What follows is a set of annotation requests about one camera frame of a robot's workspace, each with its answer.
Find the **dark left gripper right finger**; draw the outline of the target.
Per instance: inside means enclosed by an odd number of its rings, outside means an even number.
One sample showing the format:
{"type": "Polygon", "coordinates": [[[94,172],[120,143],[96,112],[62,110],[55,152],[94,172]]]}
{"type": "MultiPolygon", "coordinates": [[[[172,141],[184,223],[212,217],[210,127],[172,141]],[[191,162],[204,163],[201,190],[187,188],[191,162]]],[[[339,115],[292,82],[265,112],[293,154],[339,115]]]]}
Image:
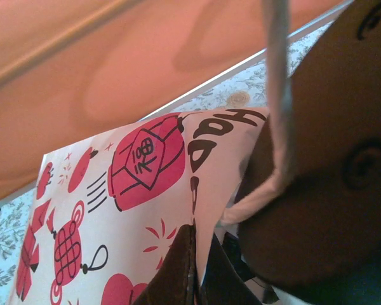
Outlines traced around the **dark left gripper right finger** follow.
{"type": "Polygon", "coordinates": [[[212,238],[204,280],[200,284],[197,296],[197,304],[261,304],[237,275],[215,235],[212,238]]]}

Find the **brown left gripper left finger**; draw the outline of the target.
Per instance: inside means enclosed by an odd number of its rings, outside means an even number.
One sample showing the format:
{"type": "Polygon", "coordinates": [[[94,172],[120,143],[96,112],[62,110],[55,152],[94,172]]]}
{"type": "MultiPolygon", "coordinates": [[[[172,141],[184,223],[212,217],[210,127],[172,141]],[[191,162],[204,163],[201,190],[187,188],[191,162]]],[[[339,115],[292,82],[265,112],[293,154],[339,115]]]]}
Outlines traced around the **brown left gripper left finger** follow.
{"type": "Polygon", "coordinates": [[[196,286],[196,228],[183,225],[156,276],[135,304],[194,304],[196,286]]]}

